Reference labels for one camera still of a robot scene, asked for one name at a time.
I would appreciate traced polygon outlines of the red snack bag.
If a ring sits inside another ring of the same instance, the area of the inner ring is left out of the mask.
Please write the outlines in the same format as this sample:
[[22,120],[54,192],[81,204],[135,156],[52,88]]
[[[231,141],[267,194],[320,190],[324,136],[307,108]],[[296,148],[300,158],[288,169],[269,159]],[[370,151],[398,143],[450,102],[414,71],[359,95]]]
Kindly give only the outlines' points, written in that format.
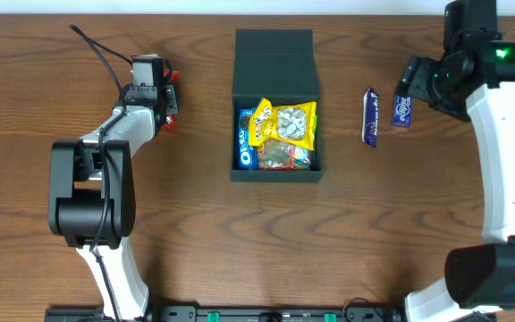
[[165,70],[165,77],[168,82],[165,84],[166,117],[162,125],[164,129],[172,129],[175,126],[176,115],[179,113],[178,97],[176,93],[175,81],[179,76],[178,72]]

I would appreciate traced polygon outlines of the blue Oreo cookie pack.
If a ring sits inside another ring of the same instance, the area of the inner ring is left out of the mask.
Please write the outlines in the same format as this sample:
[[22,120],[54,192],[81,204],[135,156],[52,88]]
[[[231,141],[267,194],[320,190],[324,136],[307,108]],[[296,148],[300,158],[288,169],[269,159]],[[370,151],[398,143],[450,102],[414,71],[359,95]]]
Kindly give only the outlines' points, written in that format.
[[254,114],[254,108],[239,110],[237,127],[237,161],[241,170],[256,170],[258,168],[257,148],[249,144],[249,123]]

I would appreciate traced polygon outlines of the yellow Hershey's Kisses bag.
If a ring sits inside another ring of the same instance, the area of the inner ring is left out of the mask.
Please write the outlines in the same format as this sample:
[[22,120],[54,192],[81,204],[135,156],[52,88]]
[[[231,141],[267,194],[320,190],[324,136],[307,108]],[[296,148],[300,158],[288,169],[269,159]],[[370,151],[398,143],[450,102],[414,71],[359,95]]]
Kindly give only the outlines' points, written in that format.
[[307,150],[315,149],[317,103],[273,106],[262,97],[249,120],[249,144],[258,147],[266,140],[279,140]]

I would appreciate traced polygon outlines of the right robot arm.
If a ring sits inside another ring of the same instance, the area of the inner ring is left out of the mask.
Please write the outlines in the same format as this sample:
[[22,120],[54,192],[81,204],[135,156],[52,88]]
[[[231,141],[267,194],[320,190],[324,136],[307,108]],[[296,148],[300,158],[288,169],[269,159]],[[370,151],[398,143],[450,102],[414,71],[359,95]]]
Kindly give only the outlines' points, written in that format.
[[484,190],[482,243],[452,250],[444,275],[404,300],[407,321],[492,321],[515,309],[515,42],[494,0],[444,9],[443,55],[414,56],[397,92],[472,124]]

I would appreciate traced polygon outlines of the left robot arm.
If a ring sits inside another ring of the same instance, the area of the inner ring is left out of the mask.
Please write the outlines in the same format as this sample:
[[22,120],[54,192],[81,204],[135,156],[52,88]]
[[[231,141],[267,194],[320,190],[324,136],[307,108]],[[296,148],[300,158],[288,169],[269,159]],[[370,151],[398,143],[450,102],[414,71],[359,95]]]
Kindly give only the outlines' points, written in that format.
[[149,289],[137,269],[130,234],[136,217],[131,160],[178,113],[176,89],[128,85],[111,116],[76,140],[51,149],[48,223],[89,266],[101,293],[99,316],[141,320]]

